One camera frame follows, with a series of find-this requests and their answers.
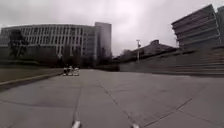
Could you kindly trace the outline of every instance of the asphalt road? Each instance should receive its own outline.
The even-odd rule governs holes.
[[[1,128],[224,128],[224,79],[81,70],[0,93]]]

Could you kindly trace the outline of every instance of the overcast sky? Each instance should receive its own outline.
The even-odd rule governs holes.
[[[171,23],[212,3],[223,0],[0,0],[1,27],[24,24],[112,24],[112,51],[135,49],[151,40],[176,46]]]

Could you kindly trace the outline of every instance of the streetlight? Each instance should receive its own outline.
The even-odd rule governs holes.
[[[138,62],[139,62],[139,48],[141,47],[141,45],[140,45],[140,40],[138,39],[137,40],[137,45],[138,45],[138,49],[137,49],[137,60],[138,60]]]

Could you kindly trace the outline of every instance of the building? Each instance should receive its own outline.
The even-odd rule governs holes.
[[[126,61],[129,59],[137,59],[138,52],[139,52],[139,57],[143,58],[143,57],[156,55],[158,53],[165,52],[170,49],[174,49],[174,48],[171,46],[160,44],[159,40],[153,40],[147,46],[141,47],[139,49],[135,49],[133,51],[127,50],[127,52],[125,52],[125,54],[121,55],[118,58],[120,60]]]
[[[21,30],[29,42],[29,48],[56,47],[59,58],[63,57],[67,46],[71,56],[75,53],[97,60],[102,56],[101,49],[106,53],[106,57],[111,55],[111,24],[97,22],[95,26],[44,24],[5,27],[1,30],[1,47],[8,46],[9,34],[14,29]]]
[[[212,5],[172,23],[180,48],[201,48],[221,43],[219,24]]]
[[[224,43],[224,6],[218,8],[217,19],[219,23],[219,31],[221,34],[222,43]]]
[[[96,22],[95,26],[99,31],[96,33],[96,39],[98,40],[98,52],[100,58],[111,57],[111,24]]]

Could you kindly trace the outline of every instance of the low wall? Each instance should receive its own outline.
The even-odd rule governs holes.
[[[224,47],[172,52],[139,62],[119,64],[121,72],[164,74],[224,74]]]

